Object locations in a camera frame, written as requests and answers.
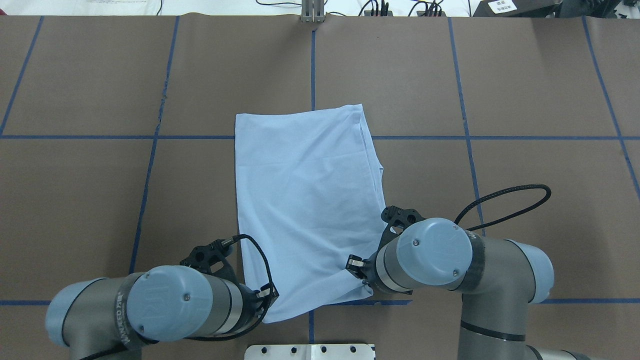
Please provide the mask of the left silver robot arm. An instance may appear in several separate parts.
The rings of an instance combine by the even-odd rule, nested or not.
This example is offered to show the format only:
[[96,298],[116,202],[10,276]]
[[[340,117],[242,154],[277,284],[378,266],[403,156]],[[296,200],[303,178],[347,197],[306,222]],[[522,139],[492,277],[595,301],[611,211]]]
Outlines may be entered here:
[[45,329],[71,360],[139,360],[158,343],[242,337],[277,297],[273,284],[254,291],[233,276],[162,265],[67,285],[50,301]]

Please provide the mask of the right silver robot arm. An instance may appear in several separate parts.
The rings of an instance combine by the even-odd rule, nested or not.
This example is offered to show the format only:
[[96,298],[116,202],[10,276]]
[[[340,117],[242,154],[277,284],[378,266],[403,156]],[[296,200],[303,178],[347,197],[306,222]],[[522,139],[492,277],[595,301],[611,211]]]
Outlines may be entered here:
[[494,239],[445,218],[388,219],[378,249],[345,268],[373,290],[411,294],[434,287],[461,294],[459,360],[587,360],[527,343],[530,305],[546,300],[553,264],[530,244]]

